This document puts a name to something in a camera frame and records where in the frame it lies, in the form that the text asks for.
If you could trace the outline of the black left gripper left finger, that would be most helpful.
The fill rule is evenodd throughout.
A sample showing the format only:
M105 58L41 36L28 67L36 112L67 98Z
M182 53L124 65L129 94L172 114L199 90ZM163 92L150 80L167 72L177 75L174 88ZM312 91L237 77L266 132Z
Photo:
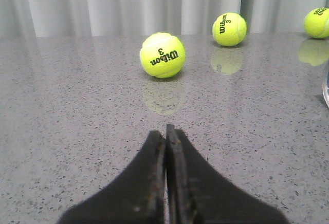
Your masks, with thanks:
M108 186L70 208L59 223L163 223L166 143L151 131L136 157Z

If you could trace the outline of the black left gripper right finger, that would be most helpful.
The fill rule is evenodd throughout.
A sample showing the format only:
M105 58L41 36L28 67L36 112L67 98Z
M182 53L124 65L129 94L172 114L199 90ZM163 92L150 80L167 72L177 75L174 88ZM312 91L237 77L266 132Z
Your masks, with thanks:
M183 130L167 125L166 143L170 223L288 223L218 173Z

